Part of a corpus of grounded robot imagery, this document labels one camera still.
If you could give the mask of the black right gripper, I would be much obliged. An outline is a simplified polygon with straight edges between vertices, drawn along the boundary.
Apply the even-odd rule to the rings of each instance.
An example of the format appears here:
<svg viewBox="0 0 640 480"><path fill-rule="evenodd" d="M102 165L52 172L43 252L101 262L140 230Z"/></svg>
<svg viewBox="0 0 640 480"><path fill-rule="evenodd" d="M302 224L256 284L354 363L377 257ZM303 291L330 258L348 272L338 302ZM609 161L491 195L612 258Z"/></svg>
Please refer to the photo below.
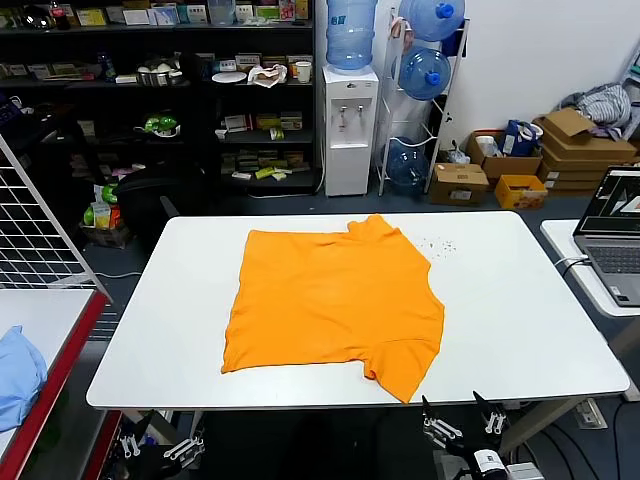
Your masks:
<svg viewBox="0 0 640 480"><path fill-rule="evenodd" d="M507 415L477 391L473 391L473 396L485 423L485 433L480 440L466 439L459 429L439 418L425 396L422 396L423 434L433 445L464 459L470 474L505 474L506 467L498 450Z"/></svg>

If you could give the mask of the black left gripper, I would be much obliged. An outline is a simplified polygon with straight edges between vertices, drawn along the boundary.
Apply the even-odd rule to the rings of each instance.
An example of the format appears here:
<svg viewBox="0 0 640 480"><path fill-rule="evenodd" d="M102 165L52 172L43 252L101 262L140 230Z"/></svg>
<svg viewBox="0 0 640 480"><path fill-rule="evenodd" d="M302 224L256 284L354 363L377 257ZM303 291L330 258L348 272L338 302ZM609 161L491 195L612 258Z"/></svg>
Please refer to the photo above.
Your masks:
<svg viewBox="0 0 640 480"><path fill-rule="evenodd" d="M138 480L172 479L184 468L179 459L200 452L204 440L188 438L175 445L147 445L148 430L153 411L146 411L138 420L125 417L121 424L119 441L125 458L134 458L133 478Z"/></svg>

